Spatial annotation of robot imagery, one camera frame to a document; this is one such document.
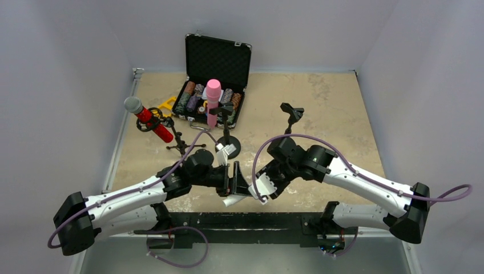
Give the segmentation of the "white microphone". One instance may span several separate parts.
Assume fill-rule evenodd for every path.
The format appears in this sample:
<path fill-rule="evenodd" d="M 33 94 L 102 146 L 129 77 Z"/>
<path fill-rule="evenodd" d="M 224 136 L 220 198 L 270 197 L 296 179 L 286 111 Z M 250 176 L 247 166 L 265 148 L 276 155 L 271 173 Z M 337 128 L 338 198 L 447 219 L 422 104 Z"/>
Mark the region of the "white microphone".
<path fill-rule="evenodd" d="M 246 196 L 241 196 L 241 195 L 228 195 L 225 199 L 223 199 L 223 203 L 226 207 L 230 207 L 243 199 L 245 199 Z"/>

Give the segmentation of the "pink microphone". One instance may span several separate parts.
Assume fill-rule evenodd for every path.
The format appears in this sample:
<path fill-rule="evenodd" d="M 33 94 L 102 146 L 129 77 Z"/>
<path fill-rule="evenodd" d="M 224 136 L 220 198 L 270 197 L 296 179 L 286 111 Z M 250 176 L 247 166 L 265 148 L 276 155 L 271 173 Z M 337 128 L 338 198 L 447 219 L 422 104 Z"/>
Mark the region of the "pink microphone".
<path fill-rule="evenodd" d="M 206 86 L 207 97 L 207 124 L 210 129 L 214 129 L 217 124 L 217 115 L 210 114 L 214 108 L 218 108 L 221 96 L 221 83 L 217 79 L 210 79 Z"/>

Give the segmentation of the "black tripod shock mount stand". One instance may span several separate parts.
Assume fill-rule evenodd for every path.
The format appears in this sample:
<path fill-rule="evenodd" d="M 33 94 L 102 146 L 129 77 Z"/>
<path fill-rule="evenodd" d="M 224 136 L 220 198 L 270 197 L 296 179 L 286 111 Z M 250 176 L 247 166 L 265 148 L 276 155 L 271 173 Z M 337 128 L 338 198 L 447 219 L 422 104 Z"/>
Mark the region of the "black tripod shock mount stand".
<path fill-rule="evenodd" d="M 156 107 L 148 108 L 156 116 L 161 118 L 163 126 L 174 136 L 173 141 L 176 142 L 174 146 L 167 146 L 168 150 L 178 150 L 181 156 L 183 156 L 189 147 L 189 145 L 182 139 L 182 133 L 175 129 L 175 122 L 171 117 L 163 117 L 159 114 L 159 109 Z"/>

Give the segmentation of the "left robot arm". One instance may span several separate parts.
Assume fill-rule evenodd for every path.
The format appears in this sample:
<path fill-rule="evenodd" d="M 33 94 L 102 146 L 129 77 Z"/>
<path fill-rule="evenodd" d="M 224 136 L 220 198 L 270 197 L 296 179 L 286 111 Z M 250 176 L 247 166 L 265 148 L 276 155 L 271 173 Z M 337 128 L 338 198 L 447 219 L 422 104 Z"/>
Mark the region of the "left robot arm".
<path fill-rule="evenodd" d="M 192 186 L 214 188 L 227 207 L 251 195 L 243 176 L 228 176 L 224 151 L 213 155 L 197 150 L 133 186 L 88 197 L 81 192 L 69 195 L 54 215 L 55 232 L 48 247 L 71 256 L 111 235 L 167 229 L 170 224 L 164 202 L 188 194 Z"/>

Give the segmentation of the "black round base mic stand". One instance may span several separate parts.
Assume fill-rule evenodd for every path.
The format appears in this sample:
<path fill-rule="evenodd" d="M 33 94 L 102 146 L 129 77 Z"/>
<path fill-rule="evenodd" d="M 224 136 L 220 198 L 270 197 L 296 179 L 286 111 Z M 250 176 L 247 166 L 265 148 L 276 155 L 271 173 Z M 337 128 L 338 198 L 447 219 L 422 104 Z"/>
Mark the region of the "black round base mic stand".
<path fill-rule="evenodd" d="M 292 126 L 297 123 L 304 114 L 304 108 L 294 108 L 289 103 L 282 103 L 280 105 L 281 110 L 289 115 L 288 127 L 286 128 L 284 134 L 292 133 Z"/>

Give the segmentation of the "red glitter microphone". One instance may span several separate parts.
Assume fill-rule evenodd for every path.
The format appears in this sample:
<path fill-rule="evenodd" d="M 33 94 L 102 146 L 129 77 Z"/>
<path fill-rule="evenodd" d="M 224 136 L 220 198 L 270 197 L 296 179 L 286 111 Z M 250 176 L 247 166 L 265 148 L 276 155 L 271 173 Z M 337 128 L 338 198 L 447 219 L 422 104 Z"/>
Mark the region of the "red glitter microphone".
<path fill-rule="evenodd" d="M 138 97 L 130 96 L 126 98 L 124 108 L 137 117 L 136 126 L 140 131 L 152 131 L 165 143 L 173 141 L 174 136 L 163 126 L 161 118 L 145 108 Z"/>

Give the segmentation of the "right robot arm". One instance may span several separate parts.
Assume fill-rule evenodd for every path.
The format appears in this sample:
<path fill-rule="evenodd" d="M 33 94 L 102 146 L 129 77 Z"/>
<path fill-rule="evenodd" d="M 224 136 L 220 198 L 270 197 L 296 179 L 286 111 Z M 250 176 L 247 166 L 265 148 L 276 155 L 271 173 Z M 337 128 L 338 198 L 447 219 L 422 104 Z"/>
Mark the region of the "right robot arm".
<path fill-rule="evenodd" d="M 341 228 L 370 227 L 389 231 L 396 238 L 419 244 L 430 211 L 430 189 L 396 183 L 349 163 L 335 151 L 312 145 L 304 149 L 290 137 L 270 141 L 273 158 L 253 174 L 249 193 L 266 204 L 276 199 L 295 179 L 317 181 L 343 188 L 372 202 L 372 205 L 328 203 L 324 221 Z"/>

